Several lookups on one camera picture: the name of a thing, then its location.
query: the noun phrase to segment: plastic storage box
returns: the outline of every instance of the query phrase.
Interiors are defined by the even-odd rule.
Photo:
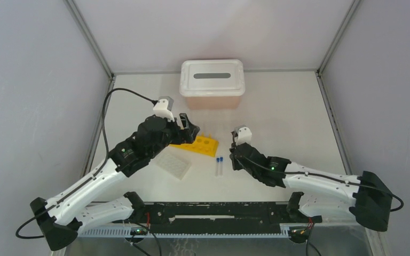
[[[239,60],[189,60],[182,64],[180,94],[189,109],[235,109],[245,92]]]

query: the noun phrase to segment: white box lid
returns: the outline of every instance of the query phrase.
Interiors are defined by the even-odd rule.
[[[244,92],[239,60],[188,60],[182,64],[180,94],[184,97],[231,97]]]

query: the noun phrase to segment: yellow tube rack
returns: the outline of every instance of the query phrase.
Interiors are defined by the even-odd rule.
[[[219,146],[219,141],[214,140],[209,137],[196,136],[195,141],[192,144],[181,144],[181,145],[172,145],[172,147],[180,148],[192,152],[196,152],[199,154],[207,155],[207,156],[216,156],[216,151]]]

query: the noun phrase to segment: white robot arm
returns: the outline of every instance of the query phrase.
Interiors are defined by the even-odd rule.
[[[295,192],[289,201],[289,214],[302,218],[323,216],[356,219],[362,226],[386,231],[392,198],[397,196],[372,172],[362,176],[338,175],[314,170],[281,157],[265,157],[250,145],[252,133],[246,126],[232,132],[230,158],[234,170],[246,170],[267,186],[313,192]]]
[[[67,246],[90,228],[128,219],[134,209],[144,205],[134,192],[112,202],[86,206],[106,189],[147,166],[169,144],[194,142],[200,129],[186,114],[180,114],[183,128],[177,125],[171,112],[173,100],[161,97],[155,102],[154,115],[146,118],[129,138],[118,143],[98,167],[58,195],[47,200],[39,197],[31,202],[34,213],[31,220],[37,220],[51,250]],[[17,237],[31,238],[19,235],[24,225],[17,230]]]

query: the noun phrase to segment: black cable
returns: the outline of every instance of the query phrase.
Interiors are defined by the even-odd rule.
[[[51,207],[49,207],[48,209],[44,210],[43,212],[33,216],[32,218],[30,218],[28,221],[24,222],[15,232],[15,236],[17,238],[21,238],[21,239],[38,239],[38,238],[43,238],[45,236],[41,235],[41,236],[21,236],[20,235],[20,231],[23,229],[23,227],[25,227],[27,224],[31,223],[33,220],[37,219],[38,217],[44,215],[45,213],[47,213],[48,211],[50,211],[52,208],[54,208],[56,205],[51,205]]]
[[[147,255],[147,256],[151,256],[150,254],[148,254],[148,252],[146,252],[144,249],[142,249],[141,247],[139,247],[137,244],[133,243],[132,246],[134,246],[134,248],[140,250],[141,253]]]
[[[160,241],[158,240],[158,238],[156,237],[155,233],[153,233],[153,232],[152,232],[149,228],[147,228],[146,226],[143,226],[143,225],[141,225],[141,224],[139,224],[139,223],[137,223],[137,222],[132,222],[132,223],[135,224],[135,225],[138,225],[138,226],[140,226],[140,227],[142,227],[142,228],[144,228],[144,229],[146,229],[148,232],[150,232],[150,234],[153,235],[153,237],[155,238],[156,243],[158,244],[158,249],[160,250],[160,256],[162,256],[161,244],[160,244]]]
[[[152,100],[148,97],[145,97],[135,91],[129,90],[129,89],[125,89],[125,88],[114,88],[112,90],[110,90],[105,97],[105,100],[103,102],[103,107],[101,110],[101,129],[103,131],[103,140],[105,142],[105,147],[106,147],[106,157],[105,160],[103,161],[103,163],[101,164],[101,166],[98,168],[98,170],[93,174],[93,177],[95,177],[100,171],[101,169],[103,169],[103,167],[106,165],[106,162],[109,158],[109,144],[107,142],[107,137],[106,137],[106,130],[105,130],[105,111],[106,111],[106,105],[107,105],[107,101],[109,99],[109,97],[111,96],[111,94],[115,91],[126,91],[126,92],[131,92],[132,94],[139,96],[141,98],[143,98],[144,100],[148,100],[150,101],[153,105],[156,105],[156,103],[158,102],[157,100]],[[82,186],[84,186],[87,182],[89,182],[90,180],[92,180],[92,178],[89,178],[88,180],[86,180],[85,182],[83,182],[82,184],[80,184],[78,187],[76,187],[75,189],[73,189],[70,193],[68,193],[67,195],[65,195],[63,198],[61,198],[60,200],[58,200],[56,202],[56,204],[58,205],[59,203],[63,202],[67,197],[69,197],[71,194],[73,194],[74,192],[76,192],[78,189],[80,189]],[[51,205],[51,207],[49,207],[48,209],[44,210],[43,212],[37,214],[36,216],[30,218],[29,220],[27,220],[26,222],[24,222],[15,232],[15,236],[17,238],[21,238],[21,239],[38,239],[38,238],[43,238],[44,236],[21,236],[19,233],[21,231],[21,229],[23,227],[25,227],[26,225],[28,225],[29,223],[31,223],[32,221],[34,221],[35,219],[39,218],[41,215],[49,212],[51,209],[53,209],[56,205]]]
[[[318,249],[315,247],[315,245],[313,245],[311,242],[309,242],[309,245],[317,252],[318,256],[322,256],[320,251],[318,251]]]
[[[310,237],[312,235],[312,231],[313,231],[314,227],[315,227],[315,222],[312,224],[312,227],[310,228],[309,237],[307,238],[307,242],[305,243],[305,256],[309,256],[309,246],[312,247],[317,252],[318,256],[321,256],[320,251],[318,251],[318,249],[315,247],[315,245],[313,245],[310,242]]]
[[[249,161],[249,162],[251,162],[251,163],[257,165],[258,167],[260,167],[260,168],[262,168],[262,169],[265,169],[265,170],[270,171],[270,172],[277,172],[277,171],[275,171],[275,170],[272,170],[272,169],[270,169],[270,168],[266,168],[266,167],[264,167],[264,166],[262,166],[262,165],[260,165],[260,164],[258,164],[258,163],[256,163],[256,162],[252,161],[251,159],[249,159],[249,158],[246,157],[246,156],[243,156],[243,157],[244,157],[247,161]],[[340,180],[340,179],[336,179],[336,178],[333,178],[333,177],[329,177],[329,176],[326,176],[326,175],[321,174],[321,173],[311,173],[311,172],[309,172],[308,174],[306,174],[305,172],[283,172],[283,173],[285,173],[285,174],[304,174],[304,175],[316,176],[316,177],[321,177],[321,178],[333,180],[333,181],[336,181],[336,182],[339,182],[339,183],[342,183],[342,184],[346,184],[346,182],[345,182],[344,180]],[[402,208],[405,206],[405,203],[403,202],[403,200],[402,200],[400,197],[398,197],[397,195],[395,195],[394,193],[392,193],[392,192],[387,192],[387,191],[385,191],[385,190],[382,190],[382,189],[379,189],[379,188],[376,188],[376,187],[372,187],[372,186],[368,186],[368,185],[363,185],[363,184],[358,184],[358,183],[354,183],[354,182],[348,182],[348,185],[353,185],[353,186],[358,186],[358,187],[364,187],[364,188],[374,189],[374,190],[377,190],[377,191],[379,191],[379,192],[388,194],[389,196],[395,198],[396,200],[398,200],[398,202],[400,202],[400,206],[397,207],[397,208],[391,209],[390,212],[396,212],[396,211],[402,209]]]

